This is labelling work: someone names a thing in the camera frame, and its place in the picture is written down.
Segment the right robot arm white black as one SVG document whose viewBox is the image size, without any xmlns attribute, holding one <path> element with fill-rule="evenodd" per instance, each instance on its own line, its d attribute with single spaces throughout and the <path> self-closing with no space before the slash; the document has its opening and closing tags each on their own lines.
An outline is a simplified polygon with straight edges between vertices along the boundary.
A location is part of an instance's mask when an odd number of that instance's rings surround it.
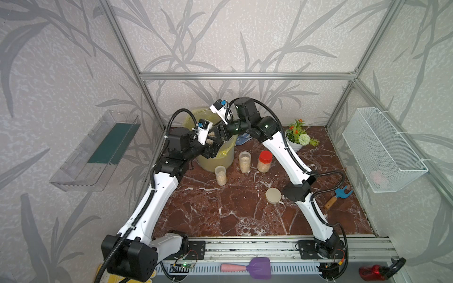
<svg viewBox="0 0 453 283">
<path fill-rule="evenodd" d="M 328 223 L 316 202 L 316 196 L 324 191 L 313 192 L 311 186 L 317 178 L 339 175 L 340 180 L 335 186 L 338 189 L 346 180 L 345 173 L 339 170 L 325 173 L 312 171 L 289 145 L 280 119 L 261 101 L 250 97 L 240 97 L 231 103 L 217 100 L 210 106 L 210 111 L 221 118 L 214 127 L 216 134 L 226 139 L 247 133 L 277 159 L 290 179 L 282 194 L 299 207 L 308 221 L 316 243 L 316 253 L 322 258 L 331 258 L 347 239 L 345 235 L 338 235 L 335 225 Z"/>
</svg>

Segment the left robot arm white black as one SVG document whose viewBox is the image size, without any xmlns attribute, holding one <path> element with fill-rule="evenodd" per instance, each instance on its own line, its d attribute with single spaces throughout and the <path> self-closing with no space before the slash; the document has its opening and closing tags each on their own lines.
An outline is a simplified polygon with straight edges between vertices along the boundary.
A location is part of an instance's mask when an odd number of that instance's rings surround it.
<svg viewBox="0 0 453 283">
<path fill-rule="evenodd" d="M 153 231 L 190 162 L 200 155 L 215 156 L 223 144 L 222 141 L 207 143 L 213 125 L 210 120 L 196 119 L 186 108 L 172 115 L 143 199 L 120 231 L 106 236 L 101 244 L 104 262 L 95 282 L 99 283 L 108 272 L 123 277 L 124 281 L 132 279 L 145 283 L 165 258 L 187 250 L 188 240 L 184 233 L 168 232 L 154 239 Z"/>
</svg>

